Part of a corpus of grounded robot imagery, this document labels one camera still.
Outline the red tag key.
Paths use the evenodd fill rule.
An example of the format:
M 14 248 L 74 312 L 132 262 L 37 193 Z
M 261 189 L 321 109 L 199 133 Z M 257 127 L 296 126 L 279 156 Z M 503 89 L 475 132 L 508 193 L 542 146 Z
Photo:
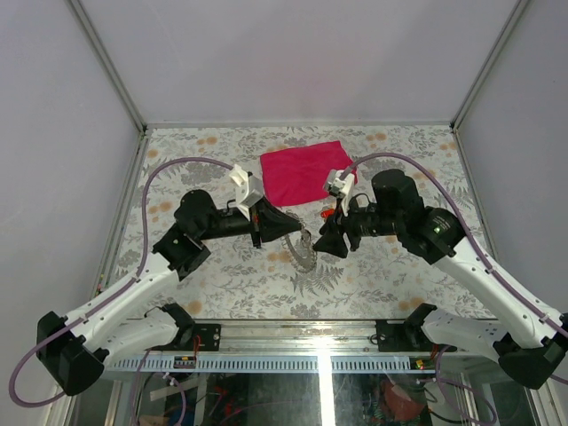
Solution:
M 320 213 L 320 216 L 321 216 L 323 219 L 327 219 L 328 217 L 332 216 L 334 213 L 335 213 L 335 210 L 334 210 L 334 209 L 326 209 L 326 210 L 323 210 L 323 211 Z

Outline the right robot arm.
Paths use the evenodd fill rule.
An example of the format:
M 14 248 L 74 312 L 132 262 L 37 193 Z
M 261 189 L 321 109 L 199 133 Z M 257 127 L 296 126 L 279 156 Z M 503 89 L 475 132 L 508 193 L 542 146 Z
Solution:
M 394 236 L 409 253 L 452 277 L 497 319 L 496 323 L 453 315 L 421 304 L 406 319 L 406 343 L 415 350 L 449 345 L 497 363 L 516 383 L 537 390 L 567 353 L 567 317 L 540 302 L 483 251 L 452 212 L 427 207 L 414 180 L 402 170 L 372 179 L 375 201 L 359 206 L 354 176 L 331 170 L 326 190 L 334 213 L 313 248 L 340 258 L 364 237 Z

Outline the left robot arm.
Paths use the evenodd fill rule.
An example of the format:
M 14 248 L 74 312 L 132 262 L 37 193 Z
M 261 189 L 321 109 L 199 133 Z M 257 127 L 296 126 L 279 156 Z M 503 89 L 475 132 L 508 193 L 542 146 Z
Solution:
M 142 319 L 133 313 L 169 286 L 176 286 L 210 254 L 206 240 L 249 235 L 254 247 L 301 229 L 300 222 L 261 198 L 243 214 L 218 209 L 204 190 L 186 193 L 173 226 L 156 242 L 143 269 L 123 277 L 88 303 L 37 322 L 36 354 L 67 396 L 90 388 L 114 362 L 144 349 L 184 350 L 194 339 L 194 321 L 178 304 L 165 304 Z

